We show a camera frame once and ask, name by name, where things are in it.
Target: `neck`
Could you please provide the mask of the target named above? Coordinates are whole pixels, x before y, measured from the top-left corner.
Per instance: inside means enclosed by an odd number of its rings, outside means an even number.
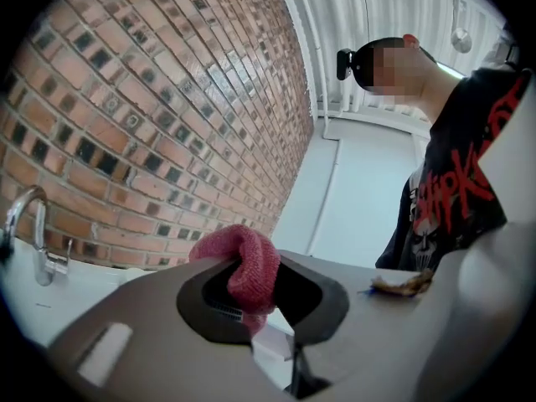
[[[416,106],[425,113],[432,125],[436,123],[446,101],[459,82],[459,79],[436,65],[430,68]]]

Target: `skull graphic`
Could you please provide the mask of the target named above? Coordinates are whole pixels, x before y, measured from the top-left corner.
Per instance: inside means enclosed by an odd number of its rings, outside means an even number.
[[[437,235],[439,225],[436,219],[424,219],[414,227],[414,242],[411,251],[415,256],[415,268],[422,271],[430,268],[430,261],[437,250]]]

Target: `ear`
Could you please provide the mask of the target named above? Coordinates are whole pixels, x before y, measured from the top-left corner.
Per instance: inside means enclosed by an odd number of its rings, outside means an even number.
[[[420,47],[419,40],[413,34],[404,34],[402,39],[404,39],[404,46],[406,48],[418,49]]]

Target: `brick wall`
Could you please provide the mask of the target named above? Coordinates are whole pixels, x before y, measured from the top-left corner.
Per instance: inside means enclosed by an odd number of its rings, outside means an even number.
[[[41,185],[49,248],[100,265],[176,265],[234,223],[269,235],[312,134],[283,0],[54,0],[5,89],[2,214]]]

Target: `white ceiling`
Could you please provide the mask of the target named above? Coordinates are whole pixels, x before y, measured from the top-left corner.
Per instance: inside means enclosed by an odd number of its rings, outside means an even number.
[[[306,70],[308,81],[310,85],[314,85],[318,109],[322,109],[325,97],[322,97],[319,63],[304,2],[303,0],[291,2],[286,0],[286,2],[296,30],[302,30],[301,34],[300,31],[297,32],[301,41],[305,41],[301,43],[304,59],[307,58],[311,63],[309,70]],[[407,106],[385,104],[380,97],[365,93],[352,76],[344,82],[337,80],[335,58],[338,50],[358,49],[370,40],[408,33],[416,36],[421,46],[439,62],[464,75],[469,75],[491,50],[504,24],[503,16],[488,0],[461,0],[459,26],[469,31],[473,45],[468,54],[459,54],[450,41],[455,0],[308,0],[308,2],[321,42],[327,78],[328,108],[338,110],[342,103],[348,108],[345,117],[350,118],[352,113],[370,114],[372,109],[373,115],[386,116],[388,115],[386,112],[389,112],[389,117],[409,115],[425,120],[420,111]]]

